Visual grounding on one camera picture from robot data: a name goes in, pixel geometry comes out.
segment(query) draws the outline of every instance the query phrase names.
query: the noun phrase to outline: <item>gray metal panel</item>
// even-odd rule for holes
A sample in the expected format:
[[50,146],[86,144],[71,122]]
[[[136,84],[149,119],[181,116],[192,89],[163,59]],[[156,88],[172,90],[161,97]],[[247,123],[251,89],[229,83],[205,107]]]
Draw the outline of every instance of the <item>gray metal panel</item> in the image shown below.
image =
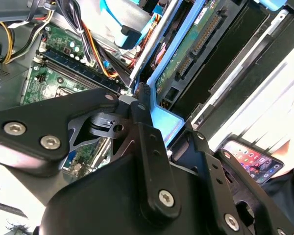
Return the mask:
[[0,0],[0,21],[22,21],[28,14],[27,0]]
[[0,64],[0,110],[20,104],[27,68],[16,63]]

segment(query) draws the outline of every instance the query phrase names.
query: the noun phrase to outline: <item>capacitor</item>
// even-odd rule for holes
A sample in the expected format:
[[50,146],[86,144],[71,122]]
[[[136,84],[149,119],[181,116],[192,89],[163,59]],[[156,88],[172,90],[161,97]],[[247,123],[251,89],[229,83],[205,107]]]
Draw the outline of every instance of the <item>capacitor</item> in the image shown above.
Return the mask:
[[74,51],[79,52],[80,51],[79,47],[74,47]]

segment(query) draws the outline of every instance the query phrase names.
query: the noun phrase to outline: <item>smartphone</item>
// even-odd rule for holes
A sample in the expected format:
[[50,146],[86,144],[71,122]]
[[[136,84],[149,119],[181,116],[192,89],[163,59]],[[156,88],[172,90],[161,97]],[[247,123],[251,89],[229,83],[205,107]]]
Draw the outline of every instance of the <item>smartphone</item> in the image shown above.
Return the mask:
[[258,184],[265,183],[284,166],[274,157],[233,140],[224,144],[223,149],[229,151]]

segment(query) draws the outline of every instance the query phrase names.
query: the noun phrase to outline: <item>silver screw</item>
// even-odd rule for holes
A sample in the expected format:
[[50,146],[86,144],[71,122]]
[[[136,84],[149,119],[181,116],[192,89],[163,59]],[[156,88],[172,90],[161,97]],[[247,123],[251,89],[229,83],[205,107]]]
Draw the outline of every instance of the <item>silver screw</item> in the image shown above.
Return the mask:
[[201,140],[204,140],[205,137],[201,134],[201,133],[197,133],[198,138],[200,138]]
[[4,131],[13,136],[20,136],[25,133],[26,127],[19,122],[9,122],[3,127]]
[[55,150],[60,147],[61,141],[55,136],[44,136],[41,138],[40,144],[45,149]]
[[111,95],[106,94],[105,96],[106,96],[107,99],[109,99],[109,100],[113,100],[113,97],[112,97]]
[[286,233],[282,229],[278,229],[279,235],[286,235]]
[[240,229],[239,223],[237,220],[230,214],[225,214],[224,219],[227,225],[234,231],[238,231]]
[[142,109],[142,110],[146,110],[145,106],[142,105],[142,104],[139,104],[138,107],[139,107],[140,109]]
[[159,200],[166,207],[173,207],[173,205],[174,205],[174,198],[173,198],[172,194],[166,190],[161,190],[159,192]]

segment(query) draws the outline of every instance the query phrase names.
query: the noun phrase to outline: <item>wire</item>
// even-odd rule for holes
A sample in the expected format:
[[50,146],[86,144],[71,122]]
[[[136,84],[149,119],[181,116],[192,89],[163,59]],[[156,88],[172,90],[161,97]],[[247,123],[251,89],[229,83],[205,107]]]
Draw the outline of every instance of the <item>wire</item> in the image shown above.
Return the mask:
[[41,30],[43,28],[45,28],[45,26],[50,22],[52,16],[54,14],[54,11],[49,11],[46,20],[44,20],[42,23],[36,25],[32,32],[30,33],[29,39],[27,41],[27,43],[25,44],[25,46],[20,49],[19,51],[15,52],[10,60],[7,63],[12,62],[13,60],[20,58],[21,56],[25,55],[26,53],[28,53],[28,51],[30,50],[30,48],[32,47],[32,45],[34,44],[37,36],[39,35],[39,33],[41,32]]
[[31,7],[30,7],[29,15],[27,19],[25,20],[26,22],[30,22],[34,18],[35,12],[39,6],[40,1],[41,0],[33,0],[33,3],[31,4]]
[[133,62],[129,65],[129,68],[132,68],[132,67],[134,67],[136,65],[137,59],[141,56],[143,50],[145,49],[145,46],[146,46],[148,40],[150,39],[150,37],[151,37],[151,35],[152,35],[153,31],[154,31],[154,29],[156,28],[156,26],[160,22],[160,19],[161,19],[160,15],[156,14],[155,19],[153,20],[153,22],[151,24],[151,27],[150,27],[150,29],[148,31],[148,34],[147,34],[147,36],[145,36],[145,38],[144,38],[144,40],[143,40],[143,42],[141,44],[140,52],[138,52],[138,54],[135,56],[135,58],[133,59]]
[[5,32],[7,34],[7,37],[8,37],[8,50],[7,50],[6,56],[4,57],[3,62],[2,62],[4,64],[6,64],[10,60],[11,55],[12,55],[12,44],[13,44],[13,42],[12,42],[11,32],[8,29],[8,27],[3,22],[0,22],[0,24],[4,28],[4,30],[5,30]]
[[95,43],[94,43],[94,39],[90,33],[90,30],[86,27],[86,25],[83,23],[85,29],[86,29],[86,32],[87,32],[87,36],[88,36],[88,39],[89,41],[91,42],[91,47],[92,47],[92,50],[93,50],[93,54],[96,58],[96,61],[97,63],[99,64],[99,66],[101,67],[104,75],[106,75],[107,77],[110,77],[111,79],[115,79],[117,76],[119,76],[116,72],[114,73],[109,73],[106,68],[104,67],[103,63],[102,63],[102,60],[101,60],[101,57],[100,57],[100,54],[95,46]]
[[92,57],[90,54],[91,42],[86,33],[86,27],[81,19],[81,11],[79,4],[76,0],[56,0],[58,7],[60,8],[62,15],[69,23],[69,25],[73,28],[73,30],[80,35],[83,49],[85,53],[85,57],[88,62],[92,62]]

